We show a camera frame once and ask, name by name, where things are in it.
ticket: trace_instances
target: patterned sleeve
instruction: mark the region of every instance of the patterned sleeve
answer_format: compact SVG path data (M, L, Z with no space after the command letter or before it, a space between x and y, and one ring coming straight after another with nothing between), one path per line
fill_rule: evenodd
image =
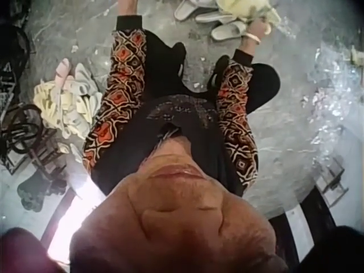
M250 66L230 60L217 98L219 126L225 138L225 147L244 191L254 183L258 174L257 147L246 115L246 93L252 71Z
M107 89L83 148L82 162L89 173L141 105L147 49L146 35L138 18L120 16L113 33Z

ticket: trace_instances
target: lips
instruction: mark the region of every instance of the lips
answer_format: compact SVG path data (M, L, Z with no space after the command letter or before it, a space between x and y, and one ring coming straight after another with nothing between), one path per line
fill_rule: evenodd
M151 178L172 178L172 177L186 177L186 178L204 178L201 171L191 165L169 165L164 166L150 176Z

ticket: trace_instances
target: bracelet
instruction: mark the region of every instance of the bracelet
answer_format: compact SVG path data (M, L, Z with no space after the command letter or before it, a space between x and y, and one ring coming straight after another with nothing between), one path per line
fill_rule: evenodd
M250 38L250 39L252 39L252 40L256 41L258 44L260 44L260 42L261 42L261 40L260 40L258 37L256 37L255 35L253 35L253 34L251 34L251 33L245 32L245 33L243 34L243 36L248 37L248 38Z

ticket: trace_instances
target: gray floor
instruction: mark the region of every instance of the gray floor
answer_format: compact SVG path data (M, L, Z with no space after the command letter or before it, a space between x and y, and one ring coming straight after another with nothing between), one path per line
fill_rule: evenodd
M100 88L105 88L116 2L33 0L27 33L33 39L36 53L31 56L30 68L23 78L23 90L28 90L25 99L31 99L32 89L41 78L53 79L55 68L64 57L74 65L85 64ZM139 0L139 12L144 16L144 28L155 32L167 44L185 43L188 51L185 83L191 89L199 83L195 91L201 92L214 63L223 54L231 55L239 40L215 43L209 37L213 24L200 25L193 19L175 22L173 12L179 2ZM311 103L316 88L308 81L307 74L314 68L316 51L322 44L335 44L339 51L343 46L358 45L361 25L359 15L348 1L281 0L279 3L278 13L290 20L288 26L296 38L275 30L259 46L255 61L272 65L280 74L282 87L276 98L249 116L259 148L259 179L245 198L268 217L292 209L304 198L313 187L314 158L323 159L323 154L333 146L325 142L330 132L325 134L322 130L326 121L320 111L325 109L315 110ZM75 53L71 53L73 46L78 46ZM354 93L344 100L340 100L342 94L335 90L330 96L342 101L341 107L346 108L349 102L356 103ZM308 100L306 107L302 106L304 97ZM343 116L331 117L331 125L339 124ZM311 144L318 132L321 139L318 144ZM85 179L81 166L72 168L75 179Z

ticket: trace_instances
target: black shoe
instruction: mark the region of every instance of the black shoe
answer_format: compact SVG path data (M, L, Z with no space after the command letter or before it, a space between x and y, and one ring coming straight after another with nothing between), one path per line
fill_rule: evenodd
M225 69L229 65L230 57L228 55L223 55L220 59L217 60L214 71L207 83L207 90L216 92L219 91L222 84L222 75Z
M186 61L187 50L183 43L178 42L173 47L172 50L176 56L176 61L179 64L178 76L180 79L183 78L184 74L184 63Z

